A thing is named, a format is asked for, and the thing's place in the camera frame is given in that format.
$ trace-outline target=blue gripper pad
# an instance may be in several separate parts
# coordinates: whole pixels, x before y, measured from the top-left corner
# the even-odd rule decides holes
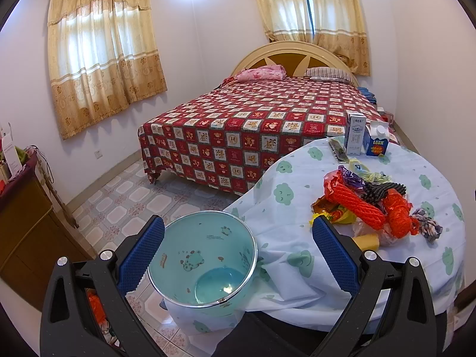
[[[156,217],[120,266],[118,290],[123,295],[137,288],[164,236],[164,221]]]
[[[314,219],[312,237],[341,290],[354,297],[360,290],[357,265],[320,217]]]

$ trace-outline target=paper sign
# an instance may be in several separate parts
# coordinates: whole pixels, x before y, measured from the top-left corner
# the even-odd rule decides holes
[[[2,138],[1,144],[3,153],[5,154],[5,159],[11,172],[11,176],[15,177],[23,166],[20,162],[20,158],[18,158],[17,150],[15,149],[11,135],[6,134],[6,136]]]

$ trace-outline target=bucket rim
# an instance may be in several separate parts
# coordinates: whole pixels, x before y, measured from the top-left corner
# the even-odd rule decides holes
[[[168,297],[166,294],[164,294],[158,287],[157,285],[154,283],[154,280],[152,279],[151,277],[151,271],[150,271],[150,265],[147,266],[147,276],[149,278],[149,280],[151,281],[151,284],[152,286],[154,287],[154,289],[166,300],[172,302],[173,304],[175,305],[178,305],[178,306],[182,306],[182,307],[188,307],[189,309],[206,309],[208,307],[213,307],[213,306],[218,306],[218,305],[222,305],[226,302],[228,302],[230,299],[232,299],[236,294],[238,294],[242,288],[246,285],[246,283],[251,279],[251,277],[253,276],[254,274],[254,271],[255,271],[255,268],[256,268],[256,263],[258,262],[258,245],[256,243],[256,240],[255,240],[255,237],[253,235],[253,232],[251,232],[251,229],[249,229],[248,225],[242,221],[241,219],[239,219],[238,217],[236,217],[235,215],[231,214],[231,213],[228,213],[228,212],[225,212],[225,211],[214,211],[214,210],[208,210],[208,211],[198,211],[198,212],[193,212],[193,213],[190,213],[190,214],[186,214],[185,216],[181,216],[180,218],[178,218],[177,220],[174,220],[172,221],[171,223],[167,224],[167,226],[165,227],[165,230],[167,231],[167,227],[169,227],[170,225],[174,224],[175,222],[179,221],[180,219],[183,219],[185,217],[188,217],[188,216],[191,216],[193,214],[198,214],[198,213],[205,213],[205,212],[213,212],[213,213],[221,213],[221,214],[226,214],[228,216],[231,216],[232,218],[238,220],[247,230],[248,230],[248,233],[251,237],[251,240],[253,242],[253,261],[251,262],[251,266],[250,266],[250,269],[247,273],[247,275],[245,276],[245,278],[243,279],[243,281],[241,282],[241,284],[238,286],[238,288],[233,291],[232,293],[228,294],[226,297],[223,297],[223,298],[220,298],[218,299],[217,301],[214,301],[214,302],[209,302],[209,303],[204,303],[204,304],[197,304],[197,305],[191,305],[191,304],[186,304],[186,303],[182,303],[182,302],[178,302],[170,297]]]

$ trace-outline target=wooden cabinet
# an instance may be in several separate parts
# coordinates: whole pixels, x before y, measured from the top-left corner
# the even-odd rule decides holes
[[[16,186],[0,207],[0,278],[41,311],[58,258],[79,262],[91,256],[58,220],[34,173]]]

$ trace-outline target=bed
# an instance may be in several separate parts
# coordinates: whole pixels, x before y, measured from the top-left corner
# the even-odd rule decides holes
[[[282,65],[284,81],[222,85],[139,128],[144,170],[154,183],[162,170],[243,195],[263,173],[299,147],[345,134],[345,110],[381,120],[360,94],[349,68],[321,47],[281,41],[260,47],[232,72]],[[304,77],[312,67],[342,69],[352,84]]]

